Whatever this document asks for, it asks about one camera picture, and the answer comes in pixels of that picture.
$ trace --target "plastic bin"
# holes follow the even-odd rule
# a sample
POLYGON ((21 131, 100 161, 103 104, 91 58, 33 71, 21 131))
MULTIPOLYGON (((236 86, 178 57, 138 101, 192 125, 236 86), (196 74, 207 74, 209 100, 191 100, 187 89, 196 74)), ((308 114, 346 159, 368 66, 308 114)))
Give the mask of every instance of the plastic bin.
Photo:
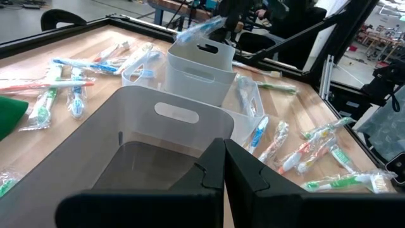
POLYGON ((233 47, 205 38, 174 43, 167 54, 165 90, 220 106, 236 76, 234 54, 233 47))
POLYGON ((220 108, 123 87, 0 199, 1 227, 54 227, 58 203, 84 189, 168 189, 233 126, 220 108))
MULTIPOLYGON (((161 91, 167 91, 166 87, 163 86, 167 80, 164 67, 165 64, 163 64, 162 61, 155 61, 153 63, 150 60, 148 61, 148 58, 138 61, 136 64, 132 65, 122 73, 123 86, 144 86, 161 91), (129 80, 132 71, 138 69, 141 65, 144 65, 147 69, 154 70, 155 77, 141 75, 135 81, 129 80)), ((211 86, 220 87, 221 84, 219 82, 213 82, 211 86)), ((181 96, 196 99, 196 97, 192 94, 188 95, 190 96, 181 96)), ((209 87, 206 88, 206 96, 210 99, 215 97, 210 91, 209 87)), ((231 139, 240 145, 243 145, 249 139, 251 133, 265 115, 259 89, 256 83, 247 77, 237 77, 231 83, 219 106, 229 113, 234 119, 234 132, 232 133, 231 139)))

